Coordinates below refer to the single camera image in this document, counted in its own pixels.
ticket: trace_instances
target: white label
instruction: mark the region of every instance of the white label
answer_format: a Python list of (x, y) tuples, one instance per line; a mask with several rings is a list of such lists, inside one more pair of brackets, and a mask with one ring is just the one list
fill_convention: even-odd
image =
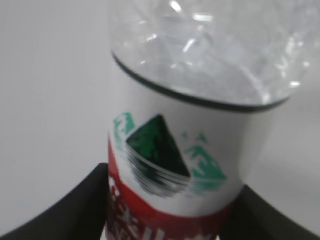
[(201, 107), (144, 86), (114, 64), (110, 141), (123, 183), (155, 210), (203, 217), (230, 205), (265, 142), (272, 111)]

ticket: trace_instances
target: green graphic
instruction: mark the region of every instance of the green graphic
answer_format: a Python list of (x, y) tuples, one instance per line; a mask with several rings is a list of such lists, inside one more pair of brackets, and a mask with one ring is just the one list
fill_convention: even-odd
[(113, 122), (117, 149), (149, 194), (172, 198), (188, 191), (201, 196), (219, 190), (227, 180), (218, 162), (201, 145), (208, 144), (202, 132), (193, 139), (187, 131), (182, 133), (184, 141), (194, 143), (182, 157), (163, 116), (157, 115), (138, 129), (129, 112)]
[(199, 134), (199, 137), (197, 138), (198, 141), (203, 142), (204, 144), (208, 143), (208, 140), (206, 138), (206, 136), (203, 133)]
[(124, 141), (133, 129), (135, 129), (134, 119), (131, 113), (126, 112), (118, 116), (114, 121), (114, 136), (117, 148), (122, 152)]
[(144, 159), (172, 173), (190, 177), (162, 116), (156, 116), (126, 141)]
[(195, 178), (193, 190), (196, 193), (216, 191), (227, 180), (218, 162), (202, 146), (192, 147), (185, 153), (191, 155), (192, 161), (197, 161), (197, 166), (192, 168)]

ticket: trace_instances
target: plastic bottle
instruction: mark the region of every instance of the plastic bottle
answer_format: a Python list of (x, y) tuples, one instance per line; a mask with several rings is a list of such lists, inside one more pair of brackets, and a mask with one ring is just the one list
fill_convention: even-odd
[(109, 238), (215, 239), (300, 86), (317, 0), (110, 1)]

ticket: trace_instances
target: bottle label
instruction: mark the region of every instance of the bottle label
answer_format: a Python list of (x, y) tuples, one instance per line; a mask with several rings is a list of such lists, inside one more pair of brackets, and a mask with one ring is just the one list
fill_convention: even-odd
[(108, 237), (214, 240), (268, 131), (270, 111), (199, 106), (115, 65)]

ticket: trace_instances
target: dark ring line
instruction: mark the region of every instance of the dark ring line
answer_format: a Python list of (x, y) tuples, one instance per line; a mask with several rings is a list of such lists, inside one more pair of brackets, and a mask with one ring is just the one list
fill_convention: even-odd
[(269, 105), (261, 105), (261, 106), (244, 106), (244, 105), (235, 105), (235, 104), (228, 104), (228, 103), (222, 103), (212, 100), (207, 100), (203, 98), (197, 98), (193, 96), (189, 96), (186, 94), (178, 93), (176, 91), (170, 90), (166, 87), (160, 86), (158, 84), (155, 84), (146, 78), (138, 75), (137, 73), (133, 72), (129, 68), (127, 68), (113, 53), (113, 58), (115, 62), (118, 64), (118, 66), (132, 79), (136, 80), (140, 84), (144, 85), (145, 87), (148, 87), (160, 94), (166, 95), (170, 98), (182, 101), (184, 103), (189, 103), (196, 106), (201, 106), (204, 108), (210, 108), (210, 109), (216, 109), (216, 110), (222, 110), (222, 111), (228, 111), (228, 112), (237, 112), (237, 113), (257, 113), (257, 112), (265, 112), (272, 110), (283, 103), (285, 103), (288, 98), (269, 104)]

